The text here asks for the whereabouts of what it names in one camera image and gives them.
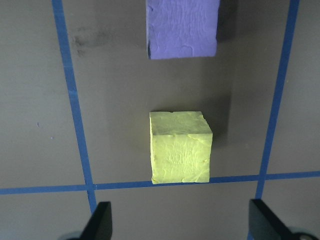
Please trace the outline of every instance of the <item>yellow foam block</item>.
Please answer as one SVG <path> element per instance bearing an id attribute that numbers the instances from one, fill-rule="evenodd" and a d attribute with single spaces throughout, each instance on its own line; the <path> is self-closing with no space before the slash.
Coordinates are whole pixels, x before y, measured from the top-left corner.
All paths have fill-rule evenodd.
<path id="1" fill-rule="evenodd" d="M 152 183 L 207 183 L 213 133 L 200 111 L 150 112 Z"/>

